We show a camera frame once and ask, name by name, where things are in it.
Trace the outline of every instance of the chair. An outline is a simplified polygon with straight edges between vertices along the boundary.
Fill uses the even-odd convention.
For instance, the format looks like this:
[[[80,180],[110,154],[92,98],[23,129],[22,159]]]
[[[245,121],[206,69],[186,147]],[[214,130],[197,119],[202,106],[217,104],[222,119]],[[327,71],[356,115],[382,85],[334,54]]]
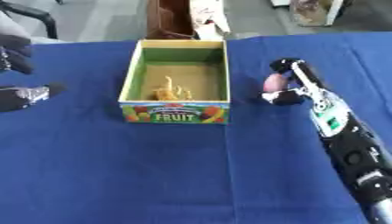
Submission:
[[[56,0],[56,2],[63,4],[63,0]],[[36,18],[44,23],[48,38],[58,38],[56,21],[46,11],[27,7],[18,3],[7,3],[4,0],[0,0],[0,11],[3,11],[7,15],[8,12],[13,12],[29,18]]]

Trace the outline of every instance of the robotic arm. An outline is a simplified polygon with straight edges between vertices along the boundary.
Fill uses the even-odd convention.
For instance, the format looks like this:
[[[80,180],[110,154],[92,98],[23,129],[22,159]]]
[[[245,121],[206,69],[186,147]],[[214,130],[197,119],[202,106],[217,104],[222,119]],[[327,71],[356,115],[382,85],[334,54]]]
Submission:
[[[312,100],[310,117],[341,181],[370,223],[392,224],[392,155],[347,104],[331,92],[301,59],[280,59],[271,68],[299,87],[262,98],[275,105]]]

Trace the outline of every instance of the black object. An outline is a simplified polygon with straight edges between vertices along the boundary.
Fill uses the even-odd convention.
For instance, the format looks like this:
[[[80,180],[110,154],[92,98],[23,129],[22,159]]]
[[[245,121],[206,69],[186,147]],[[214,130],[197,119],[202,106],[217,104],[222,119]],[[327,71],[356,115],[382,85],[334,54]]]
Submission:
[[[0,87],[0,112],[29,108],[38,102],[46,101],[64,91],[59,83],[42,87]]]
[[[62,0],[56,0],[59,4],[62,4]],[[46,26],[47,36],[50,39],[57,39],[57,27],[54,18],[46,11],[24,6],[18,3],[7,3],[0,0],[0,11],[13,12],[29,18],[36,18],[40,20]]]
[[[0,73],[14,70],[30,74],[32,66],[25,59],[32,55],[30,43],[28,38],[0,34]]]

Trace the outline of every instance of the cardboard box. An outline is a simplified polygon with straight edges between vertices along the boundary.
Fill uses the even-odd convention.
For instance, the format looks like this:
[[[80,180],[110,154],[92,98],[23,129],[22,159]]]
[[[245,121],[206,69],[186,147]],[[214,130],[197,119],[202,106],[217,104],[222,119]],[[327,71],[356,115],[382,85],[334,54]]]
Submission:
[[[191,100],[158,101],[154,90],[172,78]],[[227,123],[230,104],[226,42],[140,40],[119,98],[132,123]]]

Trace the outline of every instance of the floor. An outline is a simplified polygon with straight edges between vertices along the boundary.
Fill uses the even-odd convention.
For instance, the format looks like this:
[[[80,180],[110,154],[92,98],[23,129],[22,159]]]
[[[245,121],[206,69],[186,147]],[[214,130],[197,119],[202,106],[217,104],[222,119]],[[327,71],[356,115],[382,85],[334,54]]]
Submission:
[[[49,11],[56,19],[59,37],[65,41],[110,41],[141,39],[145,35],[146,0],[8,0]],[[289,9],[273,8],[270,0],[225,0],[225,11],[233,33],[231,39],[254,36],[320,32],[392,31],[392,1],[356,0],[332,27],[300,27]],[[28,32],[45,36],[38,21],[13,16]]]

